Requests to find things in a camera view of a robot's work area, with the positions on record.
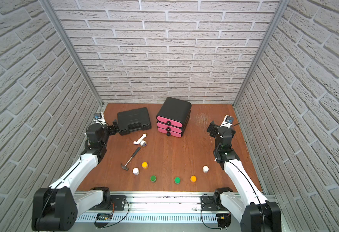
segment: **white cylinder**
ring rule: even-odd
[[[207,173],[208,171],[209,171],[209,167],[208,167],[208,166],[204,166],[204,167],[203,167],[203,172],[204,172],[204,173]]]
[[[138,174],[140,173],[139,169],[136,168],[136,167],[132,170],[132,172],[133,172],[135,175],[138,175]]]

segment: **green cylinder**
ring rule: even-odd
[[[151,182],[156,182],[156,176],[154,176],[154,175],[152,175],[151,177],[150,177],[150,180],[151,180]]]
[[[175,178],[175,184],[180,184],[180,182],[181,182],[181,179],[179,177],[176,177]]]

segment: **hammer head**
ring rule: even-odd
[[[125,165],[123,166],[123,164],[122,164],[122,163],[120,163],[120,166],[122,167],[122,169],[124,169],[124,170],[128,171],[128,168],[127,168]]]

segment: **wooden table surface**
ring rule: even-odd
[[[105,120],[111,123],[117,118],[117,113],[147,107],[152,128],[146,131],[136,131],[128,135],[116,134],[110,136],[105,157],[83,180],[78,190],[90,190],[94,187],[109,187],[111,191],[181,191],[181,192],[213,192],[216,188],[230,187],[237,191],[228,175],[214,161],[213,150],[215,139],[206,132],[209,123],[221,124],[226,114],[235,118],[231,105],[192,105],[190,120],[184,136],[177,138],[167,136],[157,130],[156,114],[161,104],[111,104],[104,112]],[[260,182],[252,165],[246,143],[239,126],[232,139],[232,147],[240,157],[246,172],[261,190]],[[127,165],[128,171],[121,168],[129,160],[139,145],[134,145],[143,133],[148,144]],[[146,161],[148,169],[141,164]],[[209,167],[208,173],[203,173],[204,165]],[[132,170],[137,167],[140,174],[135,176]],[[150,176],[156,175],[157,181],[152,183]],[[190,182],[195,175],[197,181]],[[181,178],[179,185],[174,183],[175,177]]]

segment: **green bottle cap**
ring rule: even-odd
[[[181,182],[181,179],[179,177],[175,178],[175,184],[179,184]]]

